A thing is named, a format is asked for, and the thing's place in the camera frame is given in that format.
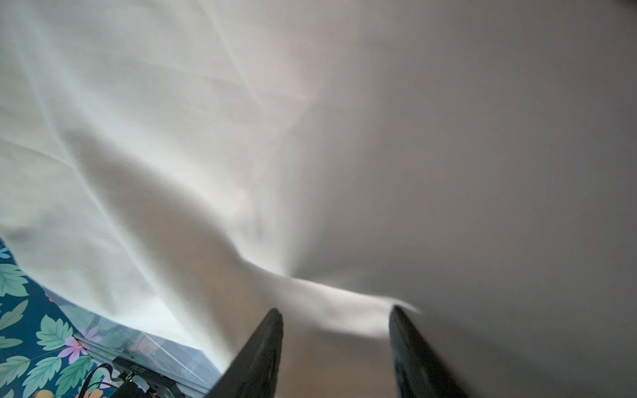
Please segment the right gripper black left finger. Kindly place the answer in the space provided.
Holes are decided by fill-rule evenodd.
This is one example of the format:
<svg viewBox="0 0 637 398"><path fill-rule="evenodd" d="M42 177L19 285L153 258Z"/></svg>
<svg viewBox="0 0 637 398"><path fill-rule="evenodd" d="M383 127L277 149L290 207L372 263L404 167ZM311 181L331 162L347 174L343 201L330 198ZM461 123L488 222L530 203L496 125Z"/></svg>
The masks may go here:
<svg viewBox="0 0 637 398"><path fill-rule="evenodd" d="M282 314L272 308L205 398L273 398L283 337Z"/></svg>

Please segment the beige shorts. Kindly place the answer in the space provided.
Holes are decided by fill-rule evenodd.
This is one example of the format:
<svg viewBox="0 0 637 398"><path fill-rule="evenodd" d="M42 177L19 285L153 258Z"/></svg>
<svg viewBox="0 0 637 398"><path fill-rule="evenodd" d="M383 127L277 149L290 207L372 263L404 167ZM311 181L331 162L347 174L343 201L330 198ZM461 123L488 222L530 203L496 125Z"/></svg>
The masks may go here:
<svg viewBox="0 0 637 398"><path fill-rule="evenodd" d="M392 397L402 304L479 397L636 394L636 6L4 1L1 235L280 397Z"/></svg>

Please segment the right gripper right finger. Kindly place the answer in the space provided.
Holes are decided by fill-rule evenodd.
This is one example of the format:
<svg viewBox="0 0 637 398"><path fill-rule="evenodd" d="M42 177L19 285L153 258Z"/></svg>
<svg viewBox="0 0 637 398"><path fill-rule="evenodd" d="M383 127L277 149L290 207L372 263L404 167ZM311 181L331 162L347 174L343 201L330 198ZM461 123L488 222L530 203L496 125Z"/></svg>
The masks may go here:
<svg viewBox="0 0 637 398"><path fill-rule="evenodd" d="M388 328L397 397L468 397L403 308L391 309Z"/></svg>

